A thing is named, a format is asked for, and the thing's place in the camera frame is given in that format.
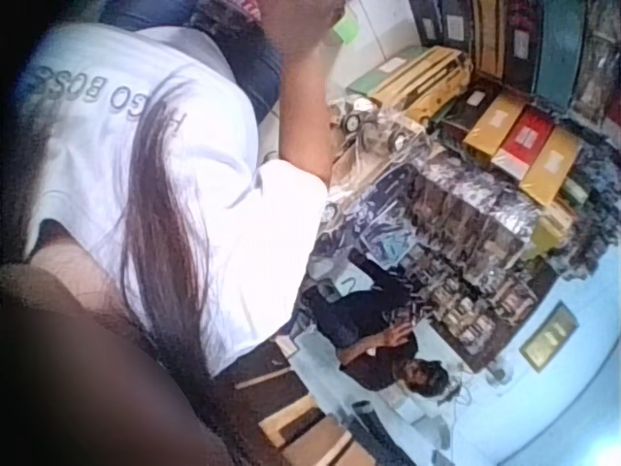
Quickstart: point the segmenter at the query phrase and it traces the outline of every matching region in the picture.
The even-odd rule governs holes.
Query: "label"
[[[446,33],[453,41],[464,42],[464,19],[446,15]]]
[[[395,56],[392,60],[389,60],[386,63],[384,63],[383,66],[379,68],[379,71],[383,71],[384,73],[392,73],[397,68],[399,68],[401,65],[406,63],[406,61],[407,60],[404,60],[403,58]]]
[[[524,146],[526,149],[532,149],[538,135],[539,133],[533,128],[524,126],[517,135],[517,138],[515,138],[515,142]]]
[[[494,116],[492,116],[492,119],[490,119],[489,124],[494,126],[495,128],[500,128],[501,126],[503,126],[503,122],[505,122],[505,118],[507,117],[507,112],[497,110],[496,112],[494,112]]]
[[[547,161],[545,162],[545,165],[543,165],[543,168],[552,175],[556,175],[561,168],[563,160],[565,160],[565,157],[562,154],[556,150],[552,150],[547,158]]]
[[[478,104],[485,98],[485,92],[481,92],[480,90],[476,90],[473,94],[468,98],[468,105],[472,105],[473,107],[478,107]]]
[[[528,46],[531,36],[526,31],[515,29],[513,33],[513,54],[522,60],[528,60]]]
[[[428,19],[427,17],[423,18],[423,27],[425,28],[425,36],[430,41],[436,40],[436,28],[434,27],[434,22]]]
[[[373,102],[361,97],[353,103],[353,110],[356,112],[370,112],[373,109]]]

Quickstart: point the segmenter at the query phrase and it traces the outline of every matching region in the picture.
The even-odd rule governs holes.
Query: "red box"
[[[521,181],[554,129],[552,119],[529,107],[517,120],[492,163]]]

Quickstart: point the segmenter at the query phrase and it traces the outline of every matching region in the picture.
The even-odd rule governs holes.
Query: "product box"
[[[427,49],[420,46],[401,50],[388,61],[382,63],[374,70],[350,84],[347,87],[347,91],[364,96],[372,95],[374,92],[386,86],[389,81],[394,81],[403,75],[408,75],[409,69],[418,63],[416,58],[422,55],[426,50]]]
[[[444,45],[472,53],[473,10],[471,0],[441,0]]]
[[[575,162],[580,143],[569,131],[554,128],[520,188],[543,206],[552,204]]]
[[[513,94],[502,92],[476,122],[464,143],[488,158],[496,155],[513,124],[520,118],[526,102]]]
[[[461,146],[464,138],[496,99],[501,87],[480,79],[467,92],[455,99],[450,111],[441,119],[441,137],[450,147]]]
[[[380,105],[403,109],[407,117],[426,125],[450,99],[466,90],[472,70],[472,62],[462,51],[433,47],[369,97]]]
[[[530,93],[539,65],[543,9],[539,0],[507,1],[505,84]]]
[[[621,150],[621,91],[619,90],[610,100],[604,123],[602,123],[602,132],[613,147]]]
[[[423,47],[440,46],[442,29],[440,16],[434,0],[409,0],[411,12],[414,14],[420,45]]]
[[[573,209],[560,199],[555,200],[541,213],[531,244],[522,258],[531,260],[561,246],[569,238],[574,222]]]
[[[544,0],[537,95],[564,112],[572,98],[584,36],[584,0]]]
[[[539,156],[553,129],[554,124],[549,116],[529,107],[492,158],[492,164],[521,181]]]
[[[572,100],[572,117],[579,123],[596,129],[602,124],[608,99],[619,83],[620,57],[615,44],[595,35],[587,39]]]
[[[475,68],[501,80],[505,66],[505,0],[476,0],[473,10]]]

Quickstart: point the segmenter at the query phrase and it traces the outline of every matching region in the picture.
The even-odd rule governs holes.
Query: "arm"
[[[383,332],[370,337],[365,337],[362,340],[354,343],[351,347],[346,349],[337,349],[337,358],[341,362],[342,366],[346,366],[354,359],[357,359],[362,354],[373,348],[382,346]]]
[[[263,28],[282,55],[280,156],[330,182],[330,117],[317,46],[344,0],[259,0]]]
[[[330,117],[323,65],[316,52],[286,59],[280,86],[280,156],[330,183]]]
[[[337,358],[342,366],[346,366],[373,348],[395,348],[404,345],[408,342],[411,332],[412,326],[409,322],[387,328],[383,332],[359,340],[349,348],[337,350]]]

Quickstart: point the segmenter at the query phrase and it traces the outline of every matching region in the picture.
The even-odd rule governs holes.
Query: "yellow box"
[[[556,127],[520,187],[543,206],[554,201],[580,150],[580,138]]]
[[[515,122],[522,115],[526,102],[508,92],[501,92],[464,139],[464,143],[493,157]]]
[[[409,118],[425,125],[468,88],[472,71],[473,63],[462,51],[432,47],[369,97],[379,105],[405,110]]]
[[[524,252],[524,260],[534,259],[558,247],[567,238],[575,221],[572,208],[563,201],[554,200],[545,208],[531,236],[531,247]]]

